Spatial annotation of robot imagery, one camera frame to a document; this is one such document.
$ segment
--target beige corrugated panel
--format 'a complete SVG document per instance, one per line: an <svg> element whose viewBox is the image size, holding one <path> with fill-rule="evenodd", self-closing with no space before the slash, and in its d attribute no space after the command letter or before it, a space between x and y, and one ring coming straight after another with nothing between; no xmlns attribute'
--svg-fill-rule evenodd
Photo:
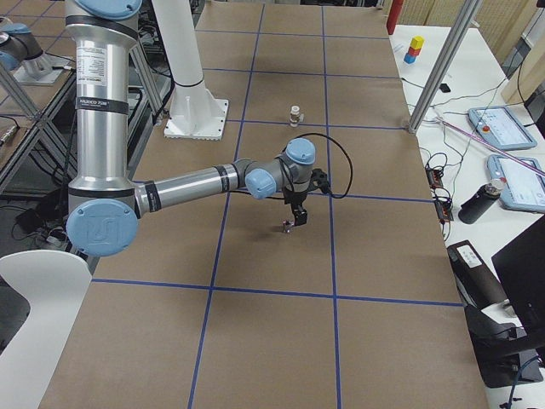
<svg viewBox="0 0 545 409"><path fill-rule="evenodd" d="M387 2L386 10L392 0ZM399 24L452 26L463 0L405 0ZM535 0L485 0L477 14L480 32L502 62L536 11Z"/></svg>

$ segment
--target black can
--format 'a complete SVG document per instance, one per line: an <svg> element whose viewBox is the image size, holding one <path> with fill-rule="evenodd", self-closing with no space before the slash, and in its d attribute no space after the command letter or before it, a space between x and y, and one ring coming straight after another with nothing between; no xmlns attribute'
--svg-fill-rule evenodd
<svg viewBox="0 0 545 409"><path fill-rule="evenodd" d="M470 200L462 204L458 218L466 224L475 223L500 198L504 186L505 179L494 179L481 186Z"/></svg>

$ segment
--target white stand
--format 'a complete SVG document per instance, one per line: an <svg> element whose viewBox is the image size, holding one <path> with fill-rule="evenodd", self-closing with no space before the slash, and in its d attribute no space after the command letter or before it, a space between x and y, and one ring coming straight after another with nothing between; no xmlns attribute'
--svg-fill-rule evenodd
<svg viewBox="0 0 545 409"><path fill-rule="evenodd" d="M153 6L176 82L164 135L221 139L229 102L215 99L206 89L189 2L162 0Z"/></svg>

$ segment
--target computer monitor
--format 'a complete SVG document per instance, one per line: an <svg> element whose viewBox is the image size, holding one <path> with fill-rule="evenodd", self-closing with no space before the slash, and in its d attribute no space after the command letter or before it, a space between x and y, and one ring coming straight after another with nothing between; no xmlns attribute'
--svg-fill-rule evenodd
<svg viewBox="0 0 545 409"><path fill-rule="evenodd" d="M545 216L499 250L492 262L524 328L498 324L474 306L466 307L468 328L483 380L490 388L510 386L518 368L539 354L545 360ZM542 381L537 362L520 383Z"/></svg>

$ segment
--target blue block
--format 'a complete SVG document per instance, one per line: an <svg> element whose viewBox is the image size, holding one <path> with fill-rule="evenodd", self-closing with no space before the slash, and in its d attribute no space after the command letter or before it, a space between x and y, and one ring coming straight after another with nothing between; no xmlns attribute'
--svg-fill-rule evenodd
<svg viewBox="0 0 545 409"><path fill-rule="evenodd" d="M413 62L416 61L416 57L413 57L412 55L407 53L405 54L405 58L403 59L403 61L405 61L407 64L412 64Z"/></svg>

